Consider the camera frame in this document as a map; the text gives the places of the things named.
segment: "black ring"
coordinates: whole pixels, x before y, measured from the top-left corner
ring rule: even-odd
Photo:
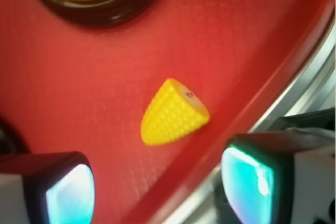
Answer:
[[[17,131],[0,119],[0,155],[28,153],[28,148]]]
[[[154,0],[41,0],[49,9],[74,23],[115,26],[141,14]]]

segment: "yellow corn piece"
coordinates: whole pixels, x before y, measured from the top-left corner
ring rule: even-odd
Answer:
[[[147,145],[174,142],[210,120],[202,102],[186,86],[167,79],[143,116],[141,137]]]

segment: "dimpled texture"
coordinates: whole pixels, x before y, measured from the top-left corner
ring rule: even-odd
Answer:
[[[194,108],[181,96],[183,85],[167,79],[149,105],[141,124],[141,137],[147,145],[174,142],[199,129],[210,120],[208,111]]]
[[[87,156],[92,223],[162,223],[290,83],[334,5],[155,0],[127,24],[88,29],[39,0],[0,0],[0,117],[32,153]],[[196,92],[211,121],[153,148],[141,120],[168,77]]]

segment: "red plastic surface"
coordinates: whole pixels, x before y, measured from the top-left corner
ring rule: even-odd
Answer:
[[[291,80],[334,2],[156,0],[125,25],[90,29],[38,0],[0,0],[0,116],[33,153],[88,156],[95,223],[158,223]],[[212,120],[148,147],[141,118],[166,78],[193,90]]]

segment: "red tray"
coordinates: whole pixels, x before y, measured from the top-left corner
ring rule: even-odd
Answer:
[[[93,168],[95,223],[165,219],[307,59],[335,0],[156,0],[116,28],[70,24],[39,0],[0,0],[0,116],[33,153],[78,150]],[[161,147],[140,122],[166,78],[212,120]]]

